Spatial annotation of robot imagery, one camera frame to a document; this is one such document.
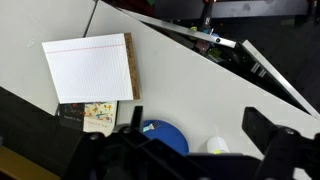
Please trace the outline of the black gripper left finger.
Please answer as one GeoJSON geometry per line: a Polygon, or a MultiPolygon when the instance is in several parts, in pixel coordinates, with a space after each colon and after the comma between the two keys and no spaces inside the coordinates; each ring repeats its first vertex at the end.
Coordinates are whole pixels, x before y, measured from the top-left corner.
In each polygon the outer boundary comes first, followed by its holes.
{"type": "Polygon", "coordinates": [[[131,123],[108,137],[102,133],[82,136],[61,180],[111,180],[127,175],[131,180],[198,180],[199,167],[160,140],[142,133],[143,107],[136,106],[131,123]]]}

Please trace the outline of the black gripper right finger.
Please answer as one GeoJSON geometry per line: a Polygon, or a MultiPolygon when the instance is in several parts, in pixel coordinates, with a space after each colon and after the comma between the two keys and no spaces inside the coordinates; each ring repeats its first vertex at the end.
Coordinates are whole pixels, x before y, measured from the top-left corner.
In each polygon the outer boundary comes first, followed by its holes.
{"type": "Polygon", "coordinates": [[[244,110],[242,129],[264,155],[256,180],[294,180],[303,169],[311,180],[320,180],[320,137],[303,137],[297,130],[276,125],[254,107],[244,110]]]}

